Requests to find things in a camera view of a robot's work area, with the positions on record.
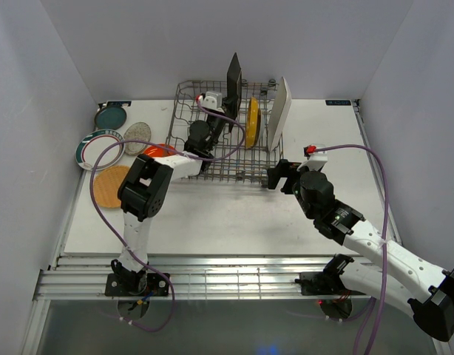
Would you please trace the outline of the yellow polka dot plate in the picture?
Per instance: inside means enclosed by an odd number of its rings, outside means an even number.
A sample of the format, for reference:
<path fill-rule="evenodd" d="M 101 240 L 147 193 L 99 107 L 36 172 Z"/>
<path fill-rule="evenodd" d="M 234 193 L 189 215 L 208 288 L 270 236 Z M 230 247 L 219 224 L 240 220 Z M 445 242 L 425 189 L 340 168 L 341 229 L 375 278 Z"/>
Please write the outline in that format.
<path fill-rule="evenodd" d="M 261 131 L 261 109 L 259 101 L 255 97 L 251 97 L 248 103 L 248 110 L 245 125 L 245 148 L 253 148 L 259 138 Z"/>

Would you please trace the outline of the green square glazed plate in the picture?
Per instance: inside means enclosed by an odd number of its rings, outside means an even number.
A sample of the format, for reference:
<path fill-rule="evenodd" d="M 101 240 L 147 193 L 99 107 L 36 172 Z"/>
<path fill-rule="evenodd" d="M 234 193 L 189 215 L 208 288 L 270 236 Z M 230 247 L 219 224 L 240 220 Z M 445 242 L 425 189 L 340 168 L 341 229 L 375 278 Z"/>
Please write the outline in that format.
<path fill-rule="evenodd" d="M 239 110 L 240 104 L 242 100 L 242 69 L 240 66 L 239 58 L 237 53 L 233 54 L 231 62 L 229 64 L 227 73 L 226 73 L 226 84 L 227 84 L 227 94 L 228 96 L 237 96 L 237 113 L 236 115 L 227 115 L 230 119 L 236 120 Z"/>

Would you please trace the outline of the white rectangular plate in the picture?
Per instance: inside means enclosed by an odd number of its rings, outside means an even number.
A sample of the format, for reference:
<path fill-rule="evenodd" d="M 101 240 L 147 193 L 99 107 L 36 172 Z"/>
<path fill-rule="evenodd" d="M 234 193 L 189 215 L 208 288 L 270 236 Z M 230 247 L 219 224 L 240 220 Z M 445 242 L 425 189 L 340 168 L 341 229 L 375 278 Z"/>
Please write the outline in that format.
<path fill-rule="evenodd" d="M 284 77 L 281 77 L 267 125 L 267 147 L 269 152 L 275 150 L 279 144 L 291 108 L 291 100 L 288 82 Z"/>

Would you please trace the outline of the woven bamboo round plate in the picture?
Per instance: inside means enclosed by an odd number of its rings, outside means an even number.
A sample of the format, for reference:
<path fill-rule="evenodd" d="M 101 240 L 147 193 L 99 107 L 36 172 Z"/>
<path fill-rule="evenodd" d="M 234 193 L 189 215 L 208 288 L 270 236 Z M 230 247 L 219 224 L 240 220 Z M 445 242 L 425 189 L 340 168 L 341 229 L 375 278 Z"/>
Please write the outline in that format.
<path fill-rule="evenodd" d="M 116 165 L 104 169 L 95 177 L 93 192 L 95 202 L 99 207 L 104 209 L 118 209 L 121 207 L 118 190 L 128 171 L 128 166 Z"/>

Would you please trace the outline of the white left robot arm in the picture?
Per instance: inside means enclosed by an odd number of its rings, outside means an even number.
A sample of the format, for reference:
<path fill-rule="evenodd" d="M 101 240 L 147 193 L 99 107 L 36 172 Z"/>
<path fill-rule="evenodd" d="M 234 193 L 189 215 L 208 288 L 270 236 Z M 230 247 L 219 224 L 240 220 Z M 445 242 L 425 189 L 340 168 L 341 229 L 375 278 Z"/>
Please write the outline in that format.
<path fill-rule="evenodd" d="M 123 241 L 125 245 L 111 268 L 118 283 L 129 294 L 142 294 L 147 287 L 144 264 L 152 218 L 160 211 L 173 180 L 197 176 L 207 170 L 214 156 L 226 121 L 237 118 L 238 96 L 223 98 L 218 92 L 206 92 L 197 102 L 209 114 L 204 121 L 196 120 L 180 155 L 154 159 L 138 155 L 118 190 L 123 210 Z"/>

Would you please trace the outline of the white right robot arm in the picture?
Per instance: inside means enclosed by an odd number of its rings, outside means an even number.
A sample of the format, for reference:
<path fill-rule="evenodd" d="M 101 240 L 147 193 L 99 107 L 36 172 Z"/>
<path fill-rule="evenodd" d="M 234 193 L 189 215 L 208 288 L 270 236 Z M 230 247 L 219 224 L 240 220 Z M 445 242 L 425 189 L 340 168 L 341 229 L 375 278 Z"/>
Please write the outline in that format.
<path fill-rule="evenodd" d="M 334 294 L 358 291 L 384 301 L 413 318 L 423 332 L 442 342 L 454 334 L 454 268 L 446 270 L 418 257 L 393 240 L 384 240 L 363 214 L 336 199 L 322 173 L 324 159 L 304 163 L 282 159 L 267 170 L 269 189 L 285 179 L 282 193 L 293 195 L 324 237 L 367 258 L 381 271 L 336 255 L 319 284 Z"/>

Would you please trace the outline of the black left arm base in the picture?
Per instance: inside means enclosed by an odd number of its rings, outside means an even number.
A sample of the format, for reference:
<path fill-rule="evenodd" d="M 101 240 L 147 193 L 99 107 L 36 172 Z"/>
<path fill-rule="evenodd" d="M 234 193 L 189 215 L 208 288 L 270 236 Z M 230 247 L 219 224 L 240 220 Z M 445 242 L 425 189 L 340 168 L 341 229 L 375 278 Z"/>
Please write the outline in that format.
<path fill-rule="evenodd" d="M 117 274 L 109 274 L 106 279 L 104 295 L 107 297 L 145 297 L 151 294 L 153 297 L 165 297 L 170 293 L 170 287 L 166 278 L 156 273 L 145 273 L 136 277 L 122 277 Z"/>

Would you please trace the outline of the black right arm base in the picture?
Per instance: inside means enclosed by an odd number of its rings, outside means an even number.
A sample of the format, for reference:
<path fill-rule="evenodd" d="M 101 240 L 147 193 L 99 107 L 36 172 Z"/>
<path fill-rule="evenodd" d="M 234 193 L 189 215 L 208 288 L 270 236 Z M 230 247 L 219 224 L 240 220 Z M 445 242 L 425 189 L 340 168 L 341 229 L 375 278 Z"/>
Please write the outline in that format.
<path fill-rule="evenodd" d="M 359 294 L 345 287 L 338 274 L 321 272 L 301 272 L 294 280 L 299 285 L 301 294 L 308 295 L 336 295 L 345 296 Z"/>

